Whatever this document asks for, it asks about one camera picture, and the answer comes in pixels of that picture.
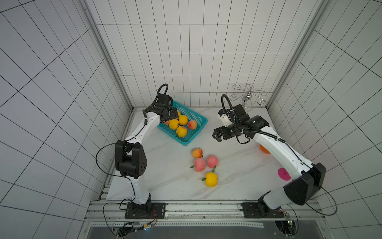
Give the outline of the yellow peach top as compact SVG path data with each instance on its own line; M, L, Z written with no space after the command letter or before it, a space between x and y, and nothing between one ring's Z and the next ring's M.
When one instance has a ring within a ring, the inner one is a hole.
M189 122L189 119L186 115L180 115L179 116L179 124L180 125L187 125Z

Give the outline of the orange red peach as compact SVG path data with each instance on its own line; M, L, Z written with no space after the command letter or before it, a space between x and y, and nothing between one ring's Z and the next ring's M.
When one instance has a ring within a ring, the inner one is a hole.
M197 159L197 158L203 158L203 150L200 148L196 148L192 150L192 156Z
M194 130L198 127L198 123L195 120L191 120L188 122L188 128Z

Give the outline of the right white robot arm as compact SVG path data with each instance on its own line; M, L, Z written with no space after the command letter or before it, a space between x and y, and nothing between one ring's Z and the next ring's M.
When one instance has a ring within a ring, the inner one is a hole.
M287 171L291 181L277 190L263 194L258 203L267 210L294 203L304 205L322 187L326 168L314 164L294 150L277 135L261 116L249 117L242 105L220 109L218 116L223 126L214 130L212 137L221 142L244 135L263 146Z

